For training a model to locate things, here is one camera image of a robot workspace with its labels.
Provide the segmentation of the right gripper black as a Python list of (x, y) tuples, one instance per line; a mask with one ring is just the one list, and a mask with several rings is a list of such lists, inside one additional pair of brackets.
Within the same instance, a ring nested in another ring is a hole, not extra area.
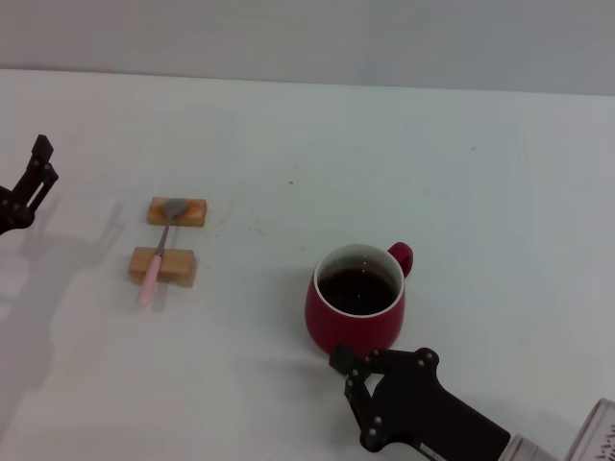
[[(497, 460), (508, 445), (509, 432), (443, 388), (439, 356), (429, 348), (362, 356), (338, 344), (329, 364), (344, 376), (359, 441), (370, 452), (401, 443), (431, 460)], [(373, 396), (366, 385), (372, 374), (383, 375)]]

